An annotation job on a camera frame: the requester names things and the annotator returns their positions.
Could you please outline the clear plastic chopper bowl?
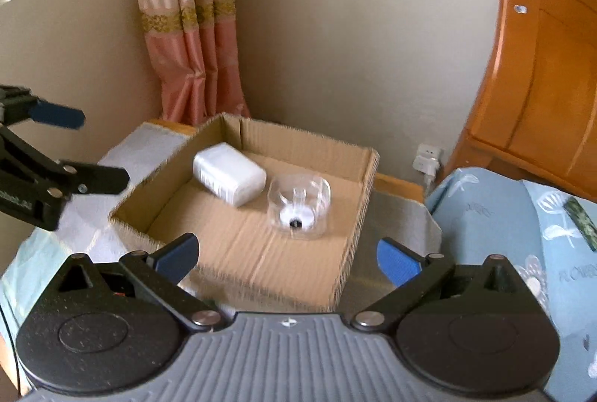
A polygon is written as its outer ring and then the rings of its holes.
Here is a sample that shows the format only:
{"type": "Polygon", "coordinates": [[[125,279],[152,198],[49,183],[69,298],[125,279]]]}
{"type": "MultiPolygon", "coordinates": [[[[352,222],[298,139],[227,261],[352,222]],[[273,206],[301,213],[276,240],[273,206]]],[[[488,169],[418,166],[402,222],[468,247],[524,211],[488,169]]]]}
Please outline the clear plastic chopper bowl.
{"type": "Polygon", "coordinates": [[[318,175],[278,175],[270,183],[267,218],[290,238],[318,238],[327,231],[331,186],[318,175]]]}

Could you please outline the wooden bed headboard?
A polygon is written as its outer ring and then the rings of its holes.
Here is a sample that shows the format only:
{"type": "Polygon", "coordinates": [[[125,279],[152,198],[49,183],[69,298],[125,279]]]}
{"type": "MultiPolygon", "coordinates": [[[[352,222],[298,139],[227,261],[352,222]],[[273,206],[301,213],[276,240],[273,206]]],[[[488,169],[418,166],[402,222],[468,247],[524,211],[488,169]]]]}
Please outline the wooden bed headboard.
{"type": "Polygon", "coordinates": [[[500,0],[485,77],[442,173],[478,166],[596,198],[596,0],[500,0]]]}

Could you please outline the white wall charger plug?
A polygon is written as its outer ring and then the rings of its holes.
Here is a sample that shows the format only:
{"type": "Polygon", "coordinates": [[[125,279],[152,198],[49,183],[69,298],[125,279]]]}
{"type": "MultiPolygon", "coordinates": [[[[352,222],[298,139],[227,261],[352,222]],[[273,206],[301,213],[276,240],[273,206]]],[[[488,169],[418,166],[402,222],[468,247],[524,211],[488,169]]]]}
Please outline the white wall charger plug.
{"type": "Polygon", "coordinates": [[[425,190],[432,188],[435,183],[441,168],[441,154],[442,149],[439,146],[421,143],[417,148],[412,168],[423,175],[425,190]]]}

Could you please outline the blue floral pillow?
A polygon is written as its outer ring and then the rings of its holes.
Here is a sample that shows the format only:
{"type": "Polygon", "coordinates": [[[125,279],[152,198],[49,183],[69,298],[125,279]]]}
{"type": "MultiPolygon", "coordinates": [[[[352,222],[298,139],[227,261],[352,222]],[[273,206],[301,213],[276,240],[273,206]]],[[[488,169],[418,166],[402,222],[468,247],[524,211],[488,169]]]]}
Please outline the blue floral pillow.
{"type": "Polygon", "coordinates": [[[596,320],[596,249],[565,209],[571,194],[529,181],[523,185],[538,219],[550,314],[561,330],[577,330],[596,320]]]}

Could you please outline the blue floral bed sheet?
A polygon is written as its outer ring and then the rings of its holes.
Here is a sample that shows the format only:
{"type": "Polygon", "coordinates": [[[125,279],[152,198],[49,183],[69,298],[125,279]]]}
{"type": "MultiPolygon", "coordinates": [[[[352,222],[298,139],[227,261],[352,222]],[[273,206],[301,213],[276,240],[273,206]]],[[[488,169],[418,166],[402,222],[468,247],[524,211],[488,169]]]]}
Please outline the blue floral bed sheet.
{"type": "Polygon", "coordinates": [[[458,168],[425,205],[442,231],[442,252],[462,265],[479,265],[492,253],[506,256],[550,316],[560,337],[560,357],[546,385],[550,397],[593,401],[596,320],[574,331],[554,322],[538,219],[524,182],[484,168],[458,168]]]}

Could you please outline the pink gold curtain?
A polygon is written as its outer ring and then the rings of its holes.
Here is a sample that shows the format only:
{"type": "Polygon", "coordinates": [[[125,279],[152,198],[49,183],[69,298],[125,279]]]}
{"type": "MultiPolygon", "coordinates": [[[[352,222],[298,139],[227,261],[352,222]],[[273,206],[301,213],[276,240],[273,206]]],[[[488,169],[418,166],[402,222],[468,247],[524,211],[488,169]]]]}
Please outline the pink gold curtain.
{"type": "Polygon", "coordinates": [[[138,0],[146,47],[161,81],[164,119],[199,125],[248,116],[240,78],[235,0],[138,0]]]}

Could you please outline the open cardboard box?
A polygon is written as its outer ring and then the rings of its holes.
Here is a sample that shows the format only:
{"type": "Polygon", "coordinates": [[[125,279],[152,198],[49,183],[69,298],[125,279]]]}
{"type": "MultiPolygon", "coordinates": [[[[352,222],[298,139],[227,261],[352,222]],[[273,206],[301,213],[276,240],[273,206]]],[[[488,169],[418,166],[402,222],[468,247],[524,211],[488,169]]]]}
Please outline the open cardboard box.
{"type": "Polygon", "coordinates": [[[184,286],[238,310],[329,312],[337,308],[378,169],[371,149],[324,135],[222,114],[196,130],[111,212],[129,250],[153,252],[183,233],[200,242],[184,286]],[[235,208],[193,175],[196,152],[231,144],[267,172],[316,175],[331,186],[328,226],[318,238],[293,238],[267,217],[265,193],[235,208]]]}

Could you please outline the white plastic bottle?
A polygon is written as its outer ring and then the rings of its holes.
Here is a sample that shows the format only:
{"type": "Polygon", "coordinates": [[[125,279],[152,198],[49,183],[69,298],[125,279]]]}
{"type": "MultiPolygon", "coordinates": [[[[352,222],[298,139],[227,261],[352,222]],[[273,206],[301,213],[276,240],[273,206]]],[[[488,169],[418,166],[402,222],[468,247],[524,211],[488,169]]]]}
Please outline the white plastic bottle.
{"type": "Polygon", "coordinates": [[[266,171],[226,142],[202,149],[193,158],[193,175],[216,197],[235,208],[258,197],[266,171]]]}

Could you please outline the dark patterned remote control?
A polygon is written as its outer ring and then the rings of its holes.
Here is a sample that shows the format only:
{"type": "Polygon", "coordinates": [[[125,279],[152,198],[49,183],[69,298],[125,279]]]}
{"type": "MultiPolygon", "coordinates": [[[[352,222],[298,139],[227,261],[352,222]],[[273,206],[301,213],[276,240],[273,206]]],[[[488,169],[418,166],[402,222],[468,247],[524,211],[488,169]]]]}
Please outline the dark patterned remote control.
{"type": "Polygon", "coordinates": [[[597,228],[586,210],[574,197],[567,199],[567,201],[564,203],[564,210],[567,212],[583,238],[586,240],[591,251],[596,252],[597,228]]]}

